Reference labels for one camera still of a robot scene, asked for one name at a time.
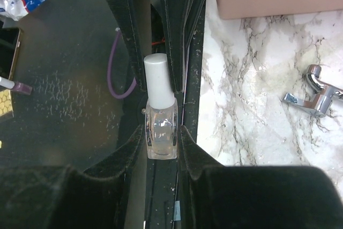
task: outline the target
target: white marble surface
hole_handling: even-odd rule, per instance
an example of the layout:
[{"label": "white marble surface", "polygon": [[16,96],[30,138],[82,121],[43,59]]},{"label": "white marble surface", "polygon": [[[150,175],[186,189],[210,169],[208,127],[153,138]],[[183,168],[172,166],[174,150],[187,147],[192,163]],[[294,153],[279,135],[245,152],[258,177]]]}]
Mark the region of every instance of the white marble surface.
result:
[{"label": "white marble surface", "polygon": [[317,119],[282,102],[309,98],[309,64],[343,88],[343,11],[221,20],[207,0],[197,143],[224,165],[311,165],[343,196],[343,102]]}]

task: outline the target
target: chrome faucet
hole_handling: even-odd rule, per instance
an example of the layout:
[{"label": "chrome faucet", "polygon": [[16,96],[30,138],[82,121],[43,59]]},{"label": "chrome faucet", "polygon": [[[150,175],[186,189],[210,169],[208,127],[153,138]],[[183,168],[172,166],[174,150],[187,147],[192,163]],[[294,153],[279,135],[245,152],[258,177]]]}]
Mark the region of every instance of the chrome faucet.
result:
[{"label": "chrome faucet", "polygon": [[343,90],[331,84],[319,80],[322,68],[319,65],[312,64],[308,67],[306,73],[307,82],[317,92],[310,101],[299,99],[291,93],[287,93],[284,101],[300,107],[310,115],[323,117],[326,115],[332,104],[332,98],[335,96],[343,100]]}]

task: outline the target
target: faucet handle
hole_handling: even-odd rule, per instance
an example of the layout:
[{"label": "faucet handle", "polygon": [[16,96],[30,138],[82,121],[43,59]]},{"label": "faucet handle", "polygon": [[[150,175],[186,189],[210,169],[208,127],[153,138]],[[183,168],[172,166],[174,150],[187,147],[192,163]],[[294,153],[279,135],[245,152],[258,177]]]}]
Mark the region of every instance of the faucet handle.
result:
[{"label": "faucet handle", "polygon": [[284,97],[284,101],[300,107],[310,115],[318,117],[325,116],[332,104],[332,99],[326,96],[326,94],[321,94],[320,92],[314,95],[310,101],[299,99],[293,94],[287,93]]},{"label": "faucet handle", "polygon": [[307,68],[307,74],[311,74],[316,76],[316,78],[319,78],[320,73],[322,72],[322,67],[317,64],[311,64]]}]

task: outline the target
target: black tabletop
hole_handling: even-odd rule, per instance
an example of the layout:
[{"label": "black tabletop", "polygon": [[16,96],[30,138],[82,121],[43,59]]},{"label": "black tabletop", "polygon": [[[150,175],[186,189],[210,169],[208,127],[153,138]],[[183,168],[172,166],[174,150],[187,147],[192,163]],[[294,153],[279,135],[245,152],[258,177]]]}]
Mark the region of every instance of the black tabletop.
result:
[{"label": "black tabletop", "polygon": [[[122,116],[106,82],[117,27],[106,1],[47,0],[21,21],[4,23],[13,26],[23,31],[14,79],[34,92],[12,94],[14,118],[0,123],[0,166],[85,169],[102,160],[116,149]],[[113,81],[124,85],[122,41],[115,58]]]}]

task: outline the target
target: clear glass bottle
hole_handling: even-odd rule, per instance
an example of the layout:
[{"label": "clear glass bottle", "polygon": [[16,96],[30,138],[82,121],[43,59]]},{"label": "clear glass bottle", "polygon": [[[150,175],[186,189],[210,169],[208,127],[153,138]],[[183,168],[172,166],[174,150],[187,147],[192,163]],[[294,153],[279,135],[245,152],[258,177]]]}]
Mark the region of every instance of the clear glass bottle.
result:
[{"label": "clear glass bottle", "polygon": [[177,101],[172,90],[167,55],[144,58],[148,102],[145,110],[147,155],[151,159],[177,156]]},{"label": "clear glass bottle", "polygon": [[177,101],[165,109],[146,104],[145,135],[148,158],[174,159],[177,156]]}]

